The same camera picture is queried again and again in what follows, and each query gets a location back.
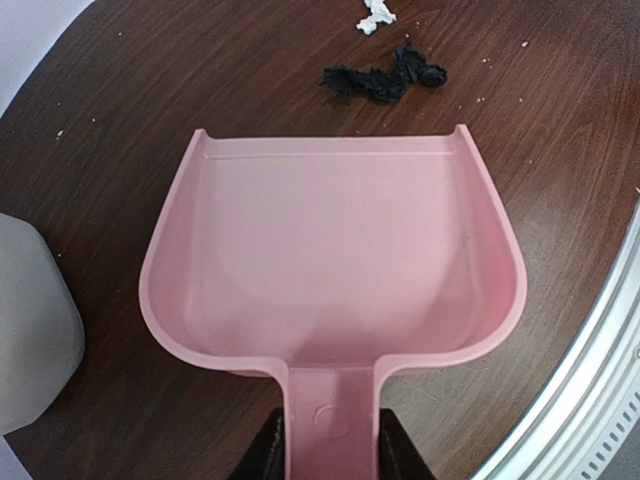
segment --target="crumpled black fabric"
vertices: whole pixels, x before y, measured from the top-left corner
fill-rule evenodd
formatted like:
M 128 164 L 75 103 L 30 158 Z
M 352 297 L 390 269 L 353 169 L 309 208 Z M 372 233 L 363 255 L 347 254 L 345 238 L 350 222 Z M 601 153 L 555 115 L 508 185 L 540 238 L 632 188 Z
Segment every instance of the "crumpled black fabric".
M 413 83 L 437 88 L 447 82 L 447 71 L 438 65 L 427 65 L 426 57 L 410 43 L 396 48 L 394 57 L 396 68 L 391 73 L 379 69 L 364 73 L 340 65 L 324 69 L 322 84 L 339 95 L 365 93 L 379 102 L 396 103 Z

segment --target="wooden floor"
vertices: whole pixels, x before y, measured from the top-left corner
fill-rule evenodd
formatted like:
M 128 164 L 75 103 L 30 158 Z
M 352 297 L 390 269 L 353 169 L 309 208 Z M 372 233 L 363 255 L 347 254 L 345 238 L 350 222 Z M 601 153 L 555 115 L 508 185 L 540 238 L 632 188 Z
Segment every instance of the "wooden floor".
M 367 38 L 354 28 L 360 0 L 100 0 L 38 67 L 0 124 L 0 211 L 33 223 L 59 257 L 87 351 L 52 409 L 9 436 L 34 478 L 226 479 L 281 402 L 273 381 L 171 357 L 138 309 L 146 246 L 199 127 L 469 125 L 525 255 L 526 312 L 497 351 L 395 378 L 383 403 L 442 480 L 472 474 L 517 422 L 599 292 L 638 196 L 640 3 L 388 3 L 398 23 Z M 384 106 L 318 86 L 326 66 L 390 66 L 407 36 L 449 70 L 446 87 Z

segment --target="white crumpled tissue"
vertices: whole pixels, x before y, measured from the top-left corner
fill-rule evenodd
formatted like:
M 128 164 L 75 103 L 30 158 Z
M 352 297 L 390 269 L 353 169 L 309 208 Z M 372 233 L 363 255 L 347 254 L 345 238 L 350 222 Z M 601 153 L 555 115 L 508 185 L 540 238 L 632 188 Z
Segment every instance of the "white crumpled tissue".
M 385 0 L 364 0 L 364 4 L 371 11 L 371 15 L 360 20 L 356 28 L 362 30 L 365 35 L 371 35 L 378 28 L 378 23 L 384 22 L 390 25 L 395 22 L 396 16 L 389 11 L 384 2 Z

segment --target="debris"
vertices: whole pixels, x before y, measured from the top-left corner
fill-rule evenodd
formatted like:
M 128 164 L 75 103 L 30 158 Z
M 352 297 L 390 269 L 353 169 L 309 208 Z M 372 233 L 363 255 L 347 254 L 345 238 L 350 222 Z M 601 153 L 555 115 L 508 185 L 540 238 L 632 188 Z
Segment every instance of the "debris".
M 395 22 L 397 17 L 389 11 L 384 2 L 385 0 L 364 0 L 364 4 L 371 12 L 371 15 L 360 20 L 356 28 L 365 35 L 371 35 L 378 28 L 378 23 L 391 25 Z
M 368 93 L 379 102 L 396 103 L 413 83 L 437 88 L 447 82 L 447 71 L 427 65 L 425 56 L 413 50 L 408 42 L 396 48 L 394 56 L 396 69 L 392 73 L 379 69 L 364 73 L 340 65 L 325 68 L 321 85 L 328 85 L 339 95 Z

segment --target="white wall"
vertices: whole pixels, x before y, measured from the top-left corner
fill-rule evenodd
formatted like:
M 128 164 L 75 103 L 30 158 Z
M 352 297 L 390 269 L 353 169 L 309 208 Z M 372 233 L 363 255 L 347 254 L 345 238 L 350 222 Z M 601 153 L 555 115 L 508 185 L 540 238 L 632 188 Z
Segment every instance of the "white wall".
M 0 117 L 62 32 L 91 2 L 0 0 Z

